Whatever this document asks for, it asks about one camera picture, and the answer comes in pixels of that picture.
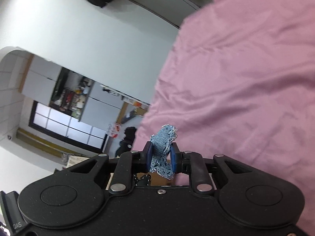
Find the blue denim fabric patch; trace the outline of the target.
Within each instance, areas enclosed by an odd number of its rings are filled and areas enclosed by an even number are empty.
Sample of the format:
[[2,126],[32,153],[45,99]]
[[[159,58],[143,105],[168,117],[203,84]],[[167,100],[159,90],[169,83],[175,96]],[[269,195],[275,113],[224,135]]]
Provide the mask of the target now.
[[171,144],[177,138],[177,129],[173,125],[163,125],[161,129],[150,138],[152,143],[152,158],[149,166],[150,172],[157,172],[158,175],[168,180],[173,178],[174,172],[167,157],[171,151]]

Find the black dotted garment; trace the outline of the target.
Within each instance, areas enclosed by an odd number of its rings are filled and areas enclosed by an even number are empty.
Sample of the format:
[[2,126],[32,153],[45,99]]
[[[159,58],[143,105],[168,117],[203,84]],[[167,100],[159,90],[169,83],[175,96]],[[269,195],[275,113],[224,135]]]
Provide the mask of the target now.
[[125,152],[129,152],[133,146],[136,134],[136,127],[127,127],[124,131],[124,138],[119,143],[119,148],[116,150],[115,157],[121,156]]

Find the black white stitched fabric patch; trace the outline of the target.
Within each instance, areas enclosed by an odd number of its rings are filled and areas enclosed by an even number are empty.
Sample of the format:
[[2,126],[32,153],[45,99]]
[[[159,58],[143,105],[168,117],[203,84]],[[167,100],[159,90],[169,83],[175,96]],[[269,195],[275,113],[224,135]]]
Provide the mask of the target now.
[[151,175],[144,174],[138,177],[137,174],[135,174],[133,181],[136,186],[151,186]]

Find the brown cardboard box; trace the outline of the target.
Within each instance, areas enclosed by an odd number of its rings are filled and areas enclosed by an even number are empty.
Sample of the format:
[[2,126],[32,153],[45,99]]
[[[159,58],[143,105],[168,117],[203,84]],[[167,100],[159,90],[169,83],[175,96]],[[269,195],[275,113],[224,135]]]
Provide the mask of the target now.
[[[117,162],[118,162],[118,158],[114,158],[114,159],[110,159],[109,160],[109,166],[111,167],[112,172],[110,173],[110,179],[109,179],[109,182],[108,182],[107,188],[106,188],[107,190],[109,189],[110,183],[113,180],[114,170],[115,170]],[[167,180],[166,178],[158,175],[157,172],[153,172],[153,173],[151,173],[151,172],[148,172],[148,173],[133,173],[132,179],[133,179],[133,176],[135,174],[137,174],[138,177],[140,177],[141,175],[144,175],[144,174],[151,175],[151,186],[172,186],[172,185],[175,185],[175,181],[174,180]]]

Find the open kitchen shelf cabinet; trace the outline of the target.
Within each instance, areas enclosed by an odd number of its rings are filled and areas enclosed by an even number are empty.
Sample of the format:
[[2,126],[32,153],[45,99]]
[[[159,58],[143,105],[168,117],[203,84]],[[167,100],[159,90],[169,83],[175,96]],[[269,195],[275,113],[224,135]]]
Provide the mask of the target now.
[[49,107],[81,120],[94,80],[62,67]]

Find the pink bed sheet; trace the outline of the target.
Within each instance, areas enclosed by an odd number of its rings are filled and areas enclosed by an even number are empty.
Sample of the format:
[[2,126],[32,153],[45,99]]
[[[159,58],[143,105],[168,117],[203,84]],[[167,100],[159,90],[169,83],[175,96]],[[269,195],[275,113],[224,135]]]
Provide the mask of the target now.
[[214,0],[187,17],[133,148],[167,124],[183,151],[295,184],[314,235],[314,0]]

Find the black framed window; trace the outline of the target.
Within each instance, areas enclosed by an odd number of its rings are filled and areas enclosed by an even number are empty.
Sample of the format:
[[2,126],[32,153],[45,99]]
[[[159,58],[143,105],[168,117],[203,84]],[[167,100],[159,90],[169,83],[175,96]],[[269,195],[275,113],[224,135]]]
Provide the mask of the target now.
[[32,104],[29,127],[94,153],[102,153],[107,140],[107,134],[103,129],[80,122],[37,101]]

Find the black device box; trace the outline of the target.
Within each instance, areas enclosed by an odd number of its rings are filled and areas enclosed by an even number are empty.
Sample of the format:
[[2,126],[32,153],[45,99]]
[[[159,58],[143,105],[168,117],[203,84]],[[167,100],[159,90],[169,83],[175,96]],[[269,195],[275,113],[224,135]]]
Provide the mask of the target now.
[[5,228],[8,229],[10,235],[17,235],[28,224],[18,207],[18,197],[19,194],[16,191],[10,193],[1,191],[1,211],[5,221]]

